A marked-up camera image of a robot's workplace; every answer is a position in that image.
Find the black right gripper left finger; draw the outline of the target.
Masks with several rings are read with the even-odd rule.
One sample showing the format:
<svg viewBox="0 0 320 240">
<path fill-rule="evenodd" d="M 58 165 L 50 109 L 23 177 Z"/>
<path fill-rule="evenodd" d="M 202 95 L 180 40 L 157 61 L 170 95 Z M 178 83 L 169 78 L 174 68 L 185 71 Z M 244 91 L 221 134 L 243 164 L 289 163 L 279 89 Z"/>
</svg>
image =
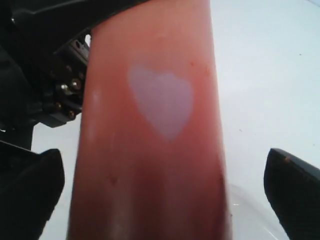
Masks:
<svg viewBox="0 0 320 240">
<path fill-rule="evenodd" d="M 61 153 L 0 143 L 0 238 L 37 240 L 65 185 Z"/>
</svg>

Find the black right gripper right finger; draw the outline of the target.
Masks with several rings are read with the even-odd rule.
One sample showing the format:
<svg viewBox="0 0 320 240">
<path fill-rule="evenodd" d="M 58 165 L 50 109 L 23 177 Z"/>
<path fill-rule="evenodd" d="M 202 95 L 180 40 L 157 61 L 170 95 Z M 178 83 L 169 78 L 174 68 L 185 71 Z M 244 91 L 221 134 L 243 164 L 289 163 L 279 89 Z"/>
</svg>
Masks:
<svg viewBox="0 0 320 240">
<path fill-rule="evenodd" d="M 279 148 L 270 149 L 264 192 L 291 240 L 320 238 L 320 170 Z"/>
</svg>

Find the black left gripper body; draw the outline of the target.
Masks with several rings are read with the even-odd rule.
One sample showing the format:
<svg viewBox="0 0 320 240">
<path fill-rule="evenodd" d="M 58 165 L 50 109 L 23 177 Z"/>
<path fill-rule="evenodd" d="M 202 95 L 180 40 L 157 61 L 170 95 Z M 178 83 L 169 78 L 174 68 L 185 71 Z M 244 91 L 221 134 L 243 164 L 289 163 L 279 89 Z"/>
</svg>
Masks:
<svg viewBox="0 0 320 240">
<path fill-rule="evenodd" d="M 34 126 L 81 113 L 86 36 L 137 0 L 3 0 L 0 3 L 0 140 L 30 150 Z"/>
</svg>

